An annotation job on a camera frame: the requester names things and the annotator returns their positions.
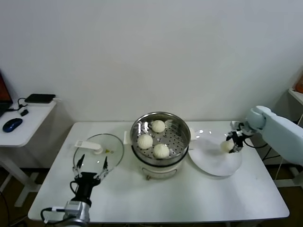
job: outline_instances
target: steamed bun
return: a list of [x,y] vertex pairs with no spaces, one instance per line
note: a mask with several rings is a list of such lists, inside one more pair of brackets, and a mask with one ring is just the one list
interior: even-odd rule
[[153,149],[155,158],[166,158],[169,156],[169,148],[164,144],[157,144]]
[[138,138],[138,146],[141,149],[148,149],[152,146],[152,137],[150,135],[144,134]]
[[230,150],[233,148],[233,142],[232,141],[223,141],[220,145],[221,151],[225,153],[229,153]]
[[151,124],[151,129],[157,133],[163,132],[165,130],[165,123],[163,121],[156,120]]

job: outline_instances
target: white plate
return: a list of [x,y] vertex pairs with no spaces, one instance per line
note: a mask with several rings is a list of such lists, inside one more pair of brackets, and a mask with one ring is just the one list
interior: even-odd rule
[[224,135],[212,131],[212,134],[198,134],[197,138],[194,149],[188,153],[200,169],[215,176],[230,176],[240,168],[241,152],[228,154],[220,149],[221,142],[226,138]]

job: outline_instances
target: cable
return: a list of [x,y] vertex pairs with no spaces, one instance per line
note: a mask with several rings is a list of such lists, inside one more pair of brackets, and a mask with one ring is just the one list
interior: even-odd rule
[[268,144],[266,143],[266,144],[264,144],[263,146],[260,146],[260,147],[254,147],[254,146],[252,146],[252,145],[249,145],[245,140],[244,140],[244,143],[247,145],[247,146],[249,146],[250,148],[264,148],[264,147],[266,147]]
[[18,101],[17,101],[17,103],[18,103],[18,109],[9,108],[9,109],[6,109],[6,112],[18,111],[18,110],[20,110],[22,107],[28,106],[27,104],[26,104],[26,105],[20,104],[20,100],[22,100],[22,99],[25,100],[25,98],[19,98]]
[[43,215],[43,212],[44,211],[52,211],[52,208],[51,207],[48,207],[48,208],[44,208],[40,211],[40,217],[42,219],[42,221],[44,222],[45,221],[45,218],[44,218],[44,215]]
[[77,183],[77,182],[75,182],[75,181],[71,181],[71,182],[70,182],[71,191],[72,191],[74,194],[76,194],[76,191],[72,188],[72,183]]
[[63,220],[61,220],[61,221],[47,222],[46,225],[58,225],[58,224],[60,224],[60,223],[63,223],[63,222],[65,222],[65,221],[68,221],[68,220],[73,219],[73,218],[75,218],[75,216],[70,216],[70,217],[65,218],[65,219],[63,219]]
[[[41,217],[41,219],[42,219],[43,222],[45,221],[45,218],[44,218],[44,215],[43,215],[43,213],[44,213],[45,211],[52,211],[52,208],[51,208],[51,207],[48,207],[48,208],[44,208],[43,210],[40,211],[40,217]],[[57,209],[56,211],[57,211],[57,212],[65,212],[65,209]],[[65,221],[70,220],[70,219],[73,219],[73,218],[75,218],[75,216],[70,216],[70,217],[65,218],[65,219],[63,219],[63,220],[61,220],[61,221],[47,222],[47,223],[45,224],[45,226],[47,226],[47,225],[57,225],[57,224],[63,223],[63,222],[65,222]]]
[[276,172],[276,176],[275,176],[275,180],[276,180],[276,178],[278,177],[278,173],[279,173],[279,171],[280,171],[280,168],[281,168],[281,165],[282,165],[282,162],[283,162],[283,158],[281,159],[281,163],[280,163],[280,165],[279,165],[279,168],[278,168],[278,170],[277,170],[277,172]]
[[16,218],[16,219],[12,220],[11,223],[14,222],[14,224],[10,224],[9,227],[14,227],[16,224],[19,224],[20,222],[22,222],[26,218],[27,218],[27,215],[23,215],[19,218]]
[[273,156],[273,157],[267,157],[267,158],[264,158],[263,161],[264,161],[264,160],[267,160],[267,159],[275,158],[275,157],[280,157],[280,156],[281,156],[281,155],[277,155],[277,156]]
[[267,153],[265,154],[265,156],[262,158],[262,161],[264,161],[264,160],[267,158],[267,156],[269,155],[270,151],[271,151],[271,148],[268,150],[268,152],[267,152]]
[[18,101],[17,101],[17,102],[18,102],[18,105],[21,105],[21,104],[20,104],[20,100],[22,100],[22,99],[26,100],[26,98],[19,98]]
[[10,226],[10,217],[9,217],[9,206],[8,206],[8,203],[6,201],[6,198],[4,197],[3,193],[0,191],[0,194],[1,196],[3,197],[3,200],[4,200],[4,203],[5,203],[5,206],[6,206],[6,212],[8,214],[8,226]]

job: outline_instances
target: floor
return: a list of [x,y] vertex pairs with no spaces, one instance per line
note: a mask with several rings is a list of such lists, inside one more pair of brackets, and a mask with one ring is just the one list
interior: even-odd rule
[[[275,176],[277,168],[276,167],[268,167],[267,169],[271,176]],[[1,168],[0,169],[0,185],[5,180],[8,173]],[[47,171],[43,171],[39,174],[36,182],[42,183],[47,175]],[[286,167],[282,167],[278,179],[287,179],[291,178],[292,174]],[[30,193],[27,197],[25,204],[22,208],[14,207],[14,203],[18,198],[18,195],[22,191],[22,184],[18,182],[15,178],[12,178],[5,188],[3,194],[7,200],[9,206],[9,214],[11,222],[20,217],[24,216],[28,213],[31,204],[33,203],[36,193]],[[286,204],[290,210],[290,216],[285,219],[278,219],[278,220],[266,220],[263,221],[259,227],[302,227],[303,226],[303,190],[300,187],[294,188],[281,188],[279,189],[280,193],[282,194]],[[7,226],[7,213],[5,208],[5,203],[3,198],[0,198],[0,227]],[[20,226],[28,226],[28,227],[43,227],[44,224],[42,222],[31,221],[28,218],[24,219],[25,225]],[[101,224],[91,224],[90,227],[101,227]],[[125,227],[125,224],[105,224],[104,227]],[[139,227],[143,225],[135,225],[131,224],[128,227]],[[152,226],[152,227],[224,227],[224,223],[208,223],[208,224],[157,224],[157,225],[149,225],[146,224],[144,226]]]

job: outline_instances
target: glass lid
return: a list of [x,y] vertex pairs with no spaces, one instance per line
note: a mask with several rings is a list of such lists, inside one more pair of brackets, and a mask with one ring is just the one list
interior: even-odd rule
[[109,172],[120,164],[124,155],[123,142],[113,134],[98,134],[87,139],[88,142],[101,145],[98,150],[77,148],[73,157],[75,175],[90,172],[101,175],[107,169]]

